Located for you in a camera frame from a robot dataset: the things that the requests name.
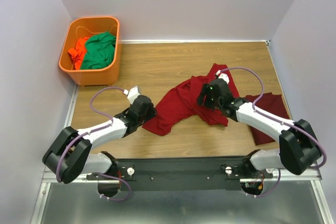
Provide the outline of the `red t-shirt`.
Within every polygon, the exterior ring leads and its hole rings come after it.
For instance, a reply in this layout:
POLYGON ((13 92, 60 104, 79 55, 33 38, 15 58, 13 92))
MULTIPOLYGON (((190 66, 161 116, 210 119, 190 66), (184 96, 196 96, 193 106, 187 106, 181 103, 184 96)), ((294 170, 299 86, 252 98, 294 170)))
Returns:
POLYGON ((228 125, 228 119, 219 111, 197 104, 202 85, 215 79, 215 74, 227 65, 213 64, 205 76, 191 76, 172 88, 156 105, 156 116, 143 124, 143 128, 159 136, 170 133, 172 127, 190 116, 197 115, 208 125, 228 125))

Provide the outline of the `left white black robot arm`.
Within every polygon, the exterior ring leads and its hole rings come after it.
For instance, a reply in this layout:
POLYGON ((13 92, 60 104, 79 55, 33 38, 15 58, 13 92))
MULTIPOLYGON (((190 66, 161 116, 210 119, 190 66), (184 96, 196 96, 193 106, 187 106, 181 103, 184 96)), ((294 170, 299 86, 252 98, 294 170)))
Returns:
POLYGON ((71 126, 62 129, 42 162, 56 175, 56 180, 64 184, 85 173, 98 172, 104 179, 112 179, 117 171, 112 158, 106 154, 90 155, 90 151, 132 134, 155 116, 151 99, 138 95, 130 107, 102 124, 81 130, 71 126))

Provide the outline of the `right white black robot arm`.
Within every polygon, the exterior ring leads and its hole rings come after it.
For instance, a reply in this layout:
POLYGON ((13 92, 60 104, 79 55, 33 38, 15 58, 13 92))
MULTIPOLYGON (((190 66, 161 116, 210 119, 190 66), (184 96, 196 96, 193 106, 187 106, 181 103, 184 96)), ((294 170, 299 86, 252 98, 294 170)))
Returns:
POLYGON ((245 157, 241 171, 246 177, 255 177, 268 168, 286 169, 294 175, 301 175, 325 154, 307 121, 284 119, 244 98, 235 98, 224 79, 217 78, 203 84, 197 103, 218 109, 223 116, 249 125, 278 142, 277 150, 258 150, 245 157))

